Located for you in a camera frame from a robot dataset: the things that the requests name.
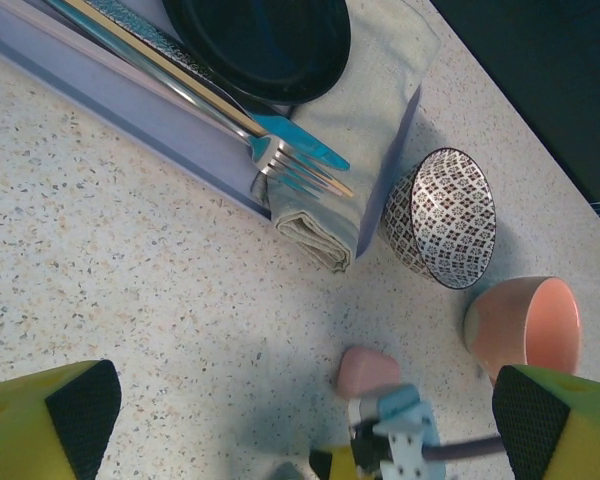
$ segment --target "cutlery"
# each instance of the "cutlery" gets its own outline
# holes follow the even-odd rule
[[[213,73],[205,66],[196,62],[184,45],[135,13],[120,0],[83,1],[142,41],[147,47],[165,57],[173,65],[180,67],[180,69],[188,73],[194,80],[210,88],[232,105],[237,106],[237,108],[251,117],[257,124],[265,127],[270,133],[284,138],[287,143],[293,145],[303,154],[314,157],[318,163],[333,169],[349,170],[349,163],[344,158],[271,107],[246,97],[240,92],[234,92],[234,98],[232,98],[227,92],[213,83],[215,80]]]
[[[89,4],[82,0],[45,2],[114,53],[171,88],[202,114],[234,132],[252,147],[252,160],[265,175],[313,197],[310,190],[353,196],[351,189],[316,165],[319,159],[299,152],[279,136],[269,133]]]

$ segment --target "dark background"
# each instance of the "dark background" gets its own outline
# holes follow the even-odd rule
[[[600,211],[600,0],[432,0]]]

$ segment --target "cable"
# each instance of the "cable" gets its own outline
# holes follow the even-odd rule
[[[505,452],[505,449],[499,435],[469,442],[422,447],[422,457],[428,462],[463,460],[501,452]]]

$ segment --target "ceramic cup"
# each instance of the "ceramic cup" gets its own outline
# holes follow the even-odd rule
[[[580,316],[573,292],[555,277],[506,280],[480,295],[464,320],[464,341],[493,380],[504,365],[574,374]]]
[[[487,180],[466,153],[441,148],[394,187],[380,235],[414,272],[467,288],[484,274],[496,240],[496,207]]]

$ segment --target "pink cup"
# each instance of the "pink cup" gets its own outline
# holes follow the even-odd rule
[[[569,286],[555,277],[506,280],[480,295],[464,320],[464,341],[491,379],[504,365],[574,374],[582,330]]]

